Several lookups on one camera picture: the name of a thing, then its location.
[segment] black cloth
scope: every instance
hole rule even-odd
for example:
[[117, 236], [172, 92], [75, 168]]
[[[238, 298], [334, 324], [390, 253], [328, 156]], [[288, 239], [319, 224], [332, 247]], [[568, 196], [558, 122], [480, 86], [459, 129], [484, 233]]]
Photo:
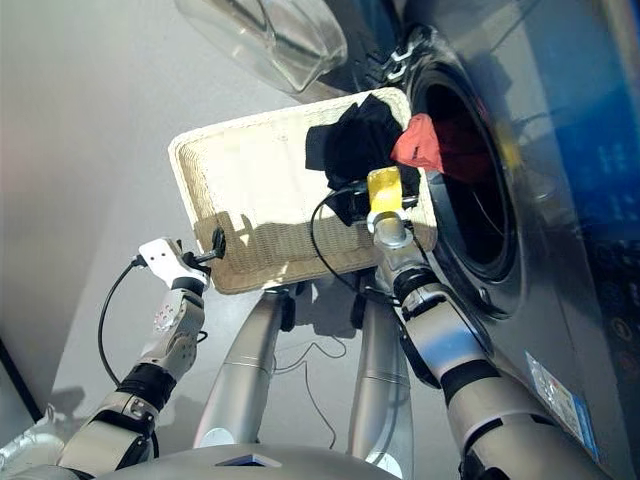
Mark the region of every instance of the black cloth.
[[[404, 196], [417, 196], [420, 174], [413, 167], [391, 160], [391, 150], [402, 128], [389, 105], [369, 95], [362, 105], [351, 105], [332, 125], [309, 129], [306, 138], [306, 168], [324, 170], [328, 186], [340, 190], [356, 180], [366, 180], [370, 171], [397, 166]], [[344, 194], [331, 198], [327, 205], [346, 225], [366, 218], [368, 195]]]

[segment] black cable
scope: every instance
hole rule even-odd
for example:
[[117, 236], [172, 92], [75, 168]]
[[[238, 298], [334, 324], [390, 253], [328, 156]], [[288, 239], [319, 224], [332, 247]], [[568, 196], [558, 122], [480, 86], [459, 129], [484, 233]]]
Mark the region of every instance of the black cable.
[[153, 445], [153, 458], [158, 458], [160, 456], [160, 445], [158, 444], [155, 430], [151, 432], [151, 445]]
[[323, 423], [331, 431], [331, 443], [329, 444], [329, 450], [333, 449], [334, 445], [336, 444], [338, 435], [336, 433], [335, 428], [333, 428], [333, 425], [331, 425], [331, 422], [329, 422], [329, 419], [325, 416], [325, 414], [320, 409], [320, 406], [316, 402], [316, 399], [313, 396], [313, 393], [311, 393], [311, 386], [309, 385], [309, 362], [308, 360], [306, 360], [306, 357], [314, 347], [320, 350], [320, 352], [327, 358], [337, 360], [339, 358], [344, 357], [347, 354], [347, 346], [344, 344], [344, 342], [340, 341], [340, 339], [338, 339], [338, 337], [336, 337], [335, 335], [332, 335], [331, 338], [333, 338], [336, 342], [342, 345], [341, 353], [337, 355], [332, 355], [329, 352], [327, 352], [324, 348], [322, 348], [318, 343], [311, 342], [311, 344], [306, 348], [303, 354], [300, 355], [300, 357], [298, 357], [298, 359], [295, 362], [282, 368], [278, 368], [277, 358], [275, 354], [273, 355], [273, 362], [274, 362], [273, 374], [274, 375], [285, 375], [287, 373], [293, 372], [294, 370], [297, 370], [298, 368], [304, 366], [304, 383], [307, 389], [307, 394], [309, 395], [309, 399], [311, 400], [311, 403], [313, 404], [313, 408], [318, 413]]
[[342, 188], [342, 189], [337, 190], [335, 192], [331, 192], [329, 195], [324, 197], [324, 199], [322, 199], [322, 201], [316, 206], [316, 208], [313, 210], [313, 213], [311, 214], [311, 220], [309, 221], [309, 237], [311, 238], [311, 245], [313, 245], [313, 249], [315, 250], [316, 255], [318, 256], [320, 261], [324, 264], [324, 266], [327, 268], [327, 270], [329, 270], [329, 272], [337, 280], [339, 280], [343, 285], [345, 285], [353, 293], [355, 293], [356, 295], [361, 295], [361, 296], [365, 297], [367, 300], [371, 300], [372, 302], [375, 302], [375, 303], [382, 303], [382, 304], [385, 304], [385, 305], [392, 305], [394, 307], [395, 306], [400, 306], [400, 304], [396, 301], [396, 299], [394, 297], [389, 296], [387, 294], [384, 294], [385, 297], [386, 297], [386, 300], [382, 301], [377, 297], [373, 297], [371, 295], [365, 295], [363, 292], [360, 292], [351, 282], [349, 282], [346, 278], [344, 278], [342, 275], [340, 275], [338, 272], [336, 272], [333, 269], [333, 267], [331, 265], [329, 265], [329, 262], [327, 262], [327, 260], [324, 258], [322, 253], [320, 253], [320, 248], [318, 248], [318, 243], [316, 241], [316, 237], [315, 237], [315, 233], [314, 233], [314, 223], [315, 223], [316, 215], [318, 214], [318, 212], [320, 211], [322, 206], [326, 204], [327, 200], [329, 200], [329, 199], [331, 199], [333, 197], [336, 197], [338, 195], [342, 195], [343, 193], [349, 193], [349, 192], [353, 192], [353, 191], [354, 191], [353, 187], [345, 187], [345, 188]]
[[[116, 388], [120, 386], [120, 380], [118, 380], [118, 377], [111, 368], [111, 365], [109, 365], [109, 360], [107, 360], [107, 356], [104, 352], [104, 341], [102, 338], [104, 331], [104, 320], [107, 315], [109, 303], [111, 302], [111, 297], [113, 297], [113, 294], [115, 293], [120, 283], [122, 283], [122, 280], [124, 280], [124, 278], [129, 274], [133, 267], [137, 265], [140, 265], [139, 260], [132, 260], [131, 263], [129, 263], [129, 265], [127, 265], [127, 267], [122, 271], [120, 276], [118, 276], [116, 281], [113, 282], [109, 293], [107, 293], [107, 298], [104, 301], [104, 305], [102, 305], [100, 320], [98, 321], [98, 353], [100, 354], [100, 361], [102, 362], [102, 366], [107, 372], [107, 375], [109, 375], [111, 381], [115, 384]], [[153, 445], [153, 458], [158, 458], [160, 456], [160, 446], [158, 445], [158, 437], [156, 436], [155, 431], [151, 432], [151, 444]]]
[[200, 330], [198, 332], [198, 335], [202, 335], [202, 336], [196, 341], [196, 343], [204, 342], [207, 338], [209, 338], [209, 334], [204, 330]]
[[104, 343], [102, 339], [103, 330], [104, 330], [104, 319], [107, 315], [107, 308], [109, 308], [109, 302], [111, 302], [111, 297], [113, 297], [113, 294], [118, 288], [118, 285], [120, 285], [122, 280], [124, 280], [124, 277], [127, 276], [127, 274], [133, 269], [134, 266], [135, 265], [133, 261], [129, 263], [129, 265], [127, 265], [127, 268], [125, 268], [120, 274], [120, 276], [116, 279], [116, 281], [113, 282], [113, 285], [111, 286], [111, 289], [107, 294], [107, 298], [104, 301], [104, 305], [102, 305], [102, 311], [100, 312], [100, 321], [98, 322], [98, 353], [100, 354], [100, 361], [102, 362], [102, 366], [107, 372], [107, 375], [109, 375], [109, 378], [115, 384], [116, 387], [120, 386], [120, 380], [118, 380], [118, 377], [116, 377], [116, 374], [113, 372], [111, 365], [109, 365], [109, 360], [107, 360], [107, 356], [104, 353]]

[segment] beige basket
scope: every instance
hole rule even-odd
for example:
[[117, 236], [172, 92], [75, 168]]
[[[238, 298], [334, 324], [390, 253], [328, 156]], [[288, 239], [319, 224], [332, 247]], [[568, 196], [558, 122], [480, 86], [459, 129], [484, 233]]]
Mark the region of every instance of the beige basket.
[[[405, 94], [383, 88], [211, 125], [171, 142], [171, 164], [200, 248], [210, 249], [217, 226], [225, 232], [226, 255], [211, 265], [218, 291], [239, 293], [327, 273], [309, 240], [309, 219], [330, 190], [324, 172], [305, 169], [305, 139], [310, 127], [335, 123], [370, 93], [406, 128], [411, 110]], [[409, 217], [431, 250], [436, 221], [424, 172], [421, 177], [419, 204]], [[320, 251], [337, 271], [374, 265], [366, 226], [346, 227], [323, 207], [314, 228]]]

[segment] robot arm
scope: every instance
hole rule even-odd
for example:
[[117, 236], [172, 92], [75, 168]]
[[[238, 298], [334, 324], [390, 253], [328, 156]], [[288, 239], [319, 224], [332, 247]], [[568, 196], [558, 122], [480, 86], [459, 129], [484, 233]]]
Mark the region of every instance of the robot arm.
[[197, 335], [204, 323], [201, 295], [209, 285], [207, 269], [165, 238], [140, 247], [140, 255], [170, 291], [156, 314], [145, 353], [71, 438], [57, 462], [81, 478], [148, 458], [155, 420], [196, 358]]
[[[371, 175], [387, 179], [377, 188]], [[416, 375], [444, 392], [462, 478], [607, 478], [520, 382], [493, 366], [465, 308], [431, 273], [402, 212], [376, 211], [376, 195], [399, 183], [394, 175], [378, 171], [369, 179], [378, 282], [402, 305], [401, 344]]]

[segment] red cloth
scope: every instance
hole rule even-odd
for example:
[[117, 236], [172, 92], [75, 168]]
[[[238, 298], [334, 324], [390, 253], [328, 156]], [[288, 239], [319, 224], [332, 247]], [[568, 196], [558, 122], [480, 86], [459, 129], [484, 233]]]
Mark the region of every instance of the red cloth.
[[469, 115], [454, 115], [434, 125], [424, 113], [414, 115], [391, 158], [404, 165], [437, 170], [463, 183], [490, 179], [491, 157]]

